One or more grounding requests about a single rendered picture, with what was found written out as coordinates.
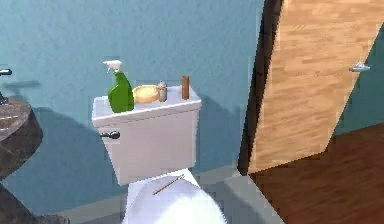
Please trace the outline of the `brown cylinder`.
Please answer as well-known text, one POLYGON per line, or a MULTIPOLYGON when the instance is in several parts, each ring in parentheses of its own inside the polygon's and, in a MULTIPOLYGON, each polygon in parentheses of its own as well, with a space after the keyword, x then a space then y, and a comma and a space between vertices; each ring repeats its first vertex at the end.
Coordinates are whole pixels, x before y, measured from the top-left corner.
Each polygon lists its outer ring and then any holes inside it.
POLYGON ((189 99, 189 76, 188 75, 183 75, 182 76, 182 99, 183 100, 188 100, 189 99))

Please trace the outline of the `small grey can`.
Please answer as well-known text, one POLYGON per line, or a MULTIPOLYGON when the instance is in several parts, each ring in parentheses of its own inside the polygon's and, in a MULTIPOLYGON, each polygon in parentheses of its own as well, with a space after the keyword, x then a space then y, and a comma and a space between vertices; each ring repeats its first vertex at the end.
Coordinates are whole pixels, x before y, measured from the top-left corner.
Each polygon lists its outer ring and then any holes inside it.
POLYGON ((167 84, 164 81, 160 81, 158 84, 159 101, 167 101, 167 84))

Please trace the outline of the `white toilet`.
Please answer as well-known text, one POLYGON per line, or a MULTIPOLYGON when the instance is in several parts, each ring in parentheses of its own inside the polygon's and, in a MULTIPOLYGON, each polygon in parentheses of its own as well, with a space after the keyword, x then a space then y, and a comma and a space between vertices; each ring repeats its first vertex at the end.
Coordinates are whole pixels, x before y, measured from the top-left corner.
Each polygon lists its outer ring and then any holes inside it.
POLYGON ((112 162, 119 185, 128 187, 121 224, 227 224, 215 200, 190 169, 196 163, 201 98, 194 90, 167 88, 167 101, 137 103, 114 113, 106 96, 93 102, 92 123, 112 162), (160 193, 153 191, 174 180, 160 193))

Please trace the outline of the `tan round bowl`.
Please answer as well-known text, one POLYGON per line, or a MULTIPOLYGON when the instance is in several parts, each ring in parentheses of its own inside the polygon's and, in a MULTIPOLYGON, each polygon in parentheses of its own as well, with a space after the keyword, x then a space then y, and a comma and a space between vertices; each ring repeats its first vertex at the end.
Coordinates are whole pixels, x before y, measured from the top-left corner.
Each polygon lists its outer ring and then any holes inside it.
POLYGON ((136 103, 152 103, 159 97, 156 85, 140 85, 133 89, 136 103))

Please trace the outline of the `green spray bottle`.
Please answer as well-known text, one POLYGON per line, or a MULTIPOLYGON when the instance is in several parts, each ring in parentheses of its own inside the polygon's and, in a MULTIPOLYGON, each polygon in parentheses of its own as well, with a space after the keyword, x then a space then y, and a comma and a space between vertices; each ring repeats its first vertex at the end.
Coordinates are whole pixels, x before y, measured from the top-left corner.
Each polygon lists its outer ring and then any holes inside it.
POLYGON ((134 96, 132 87, 124 72, 120 67, 120 60, 107 60, 104 64, 108 67, 107 71, 113 70, 115 85, 108 91, 108 100, 114 113, 132 111, 134 109, 134 96))

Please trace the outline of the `thin brown stick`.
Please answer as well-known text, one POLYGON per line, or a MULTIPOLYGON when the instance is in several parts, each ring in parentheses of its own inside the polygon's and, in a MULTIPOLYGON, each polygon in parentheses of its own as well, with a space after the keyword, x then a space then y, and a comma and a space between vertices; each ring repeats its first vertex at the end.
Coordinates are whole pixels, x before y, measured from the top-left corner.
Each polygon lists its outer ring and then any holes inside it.
POLYGON ((184 178, 184 176, 185 176, 184 174, 179 175, 179 176, 176 177, 174 180, 172 180, 172 181, 166 183, 164 186, 162 186, 162 187, 160 187, 159 189, 153 191, 152 195, 156 195, 156 194, 160 193, 161 191, 163 191, 164 189, 166 189, 167 187, 169 187, 170 185, 172 185, 172 184, 175 183, 176 181, 178 181, 178 180, 184 178))

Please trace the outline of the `light wooden door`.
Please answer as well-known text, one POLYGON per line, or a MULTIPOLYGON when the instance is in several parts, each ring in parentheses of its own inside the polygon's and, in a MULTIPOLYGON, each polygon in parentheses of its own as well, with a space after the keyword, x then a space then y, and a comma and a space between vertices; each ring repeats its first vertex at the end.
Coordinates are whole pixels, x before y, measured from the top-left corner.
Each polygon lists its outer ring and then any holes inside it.
POLYGON ((321 153, 384 24, 384 0, 283 0, 248 171, 321 153))

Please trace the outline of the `dark marbled sink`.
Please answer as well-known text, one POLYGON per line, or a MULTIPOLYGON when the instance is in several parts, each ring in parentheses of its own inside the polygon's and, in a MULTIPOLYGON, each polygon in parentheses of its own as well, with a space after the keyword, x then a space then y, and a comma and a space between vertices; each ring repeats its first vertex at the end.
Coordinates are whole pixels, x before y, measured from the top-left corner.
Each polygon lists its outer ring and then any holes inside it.
POLYGON ((0 181, 29 159, 42 139, 43 131, 29 103, 9 97, 0 105, 0 181))

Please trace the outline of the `black faucet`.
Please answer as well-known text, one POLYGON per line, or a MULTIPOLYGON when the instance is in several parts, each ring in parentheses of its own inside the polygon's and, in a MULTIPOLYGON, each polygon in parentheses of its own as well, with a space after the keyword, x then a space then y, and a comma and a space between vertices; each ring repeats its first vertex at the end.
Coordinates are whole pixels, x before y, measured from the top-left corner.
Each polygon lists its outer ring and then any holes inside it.
MULTIPOLYGON (((12 69, 0 69, 0 77, 3 76, 11 76, 13 74, 12 69)), ((1 88, 4 86, 5 83, 0 85, 0 105, 4 105, 8 102, 8 98, 2 93, 1 88)))

